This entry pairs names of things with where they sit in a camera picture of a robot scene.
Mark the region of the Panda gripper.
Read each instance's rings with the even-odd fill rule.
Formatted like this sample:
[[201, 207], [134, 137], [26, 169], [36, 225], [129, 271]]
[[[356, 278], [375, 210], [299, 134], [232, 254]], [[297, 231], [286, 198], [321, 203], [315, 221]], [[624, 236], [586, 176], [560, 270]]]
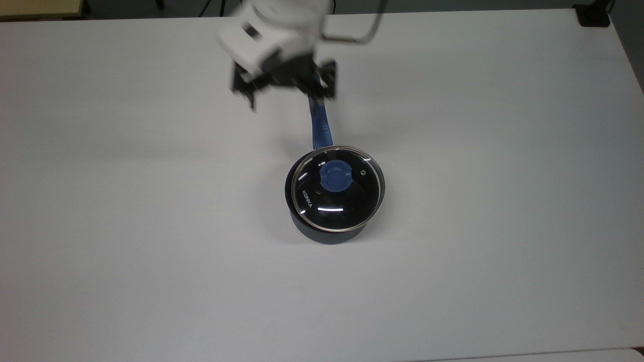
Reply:
[[218, 42], [232, 58], [231, 91], [240, 94], [256, 111], [255, 93], [268, 86], [294, 87], [313, 101], [336, 98], [337, 62], [315, 63], [326, 14], [303, 27], [271, 23], [258, 14], [242, 14], [225, 27]]

